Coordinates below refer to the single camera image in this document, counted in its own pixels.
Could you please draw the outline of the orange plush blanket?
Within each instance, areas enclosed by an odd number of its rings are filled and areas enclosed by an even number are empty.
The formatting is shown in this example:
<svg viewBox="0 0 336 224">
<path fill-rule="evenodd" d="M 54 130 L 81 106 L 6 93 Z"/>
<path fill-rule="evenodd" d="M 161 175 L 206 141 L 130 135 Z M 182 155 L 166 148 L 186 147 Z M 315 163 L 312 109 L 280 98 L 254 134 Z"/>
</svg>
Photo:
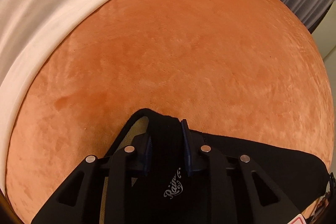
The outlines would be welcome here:
<svg viewBox="0 0 336 224">
<path fill-rule="evenodd" d="M 30 223 L 138 109 L 195 130 L 312 153 L 330 165 L 333 100 L 315 42 L 279 0 L 110 0 L 34 78 L 15 121 L 6 190 Z"/>
</svg>

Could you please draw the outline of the black pants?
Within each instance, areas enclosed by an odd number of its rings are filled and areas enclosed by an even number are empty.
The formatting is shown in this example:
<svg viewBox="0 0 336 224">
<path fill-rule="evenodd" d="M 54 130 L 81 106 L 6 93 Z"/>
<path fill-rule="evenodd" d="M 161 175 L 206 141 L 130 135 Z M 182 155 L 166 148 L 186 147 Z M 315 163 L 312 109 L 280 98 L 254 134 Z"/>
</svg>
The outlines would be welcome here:
<svg viewBox="0 0 336 224">
<path fill-rule="evenodd" d="M 132 192 L 130 223 L 191 223 L 181 121 L 150 109 L 138 110 L 123 126 L 106 153 L 112 156 L 122 147 L 130 145 L 137 135 L 150 137 L 146 169 L 135 182 Z M 249 156 L 289 197 L 300 213 L 321 197 L 327 184 L 333 180 L 322 160 L 312 154 L 190 131 L 200 135 L 206 145 L 219 149 L 228 157 Z"/>
</svg>

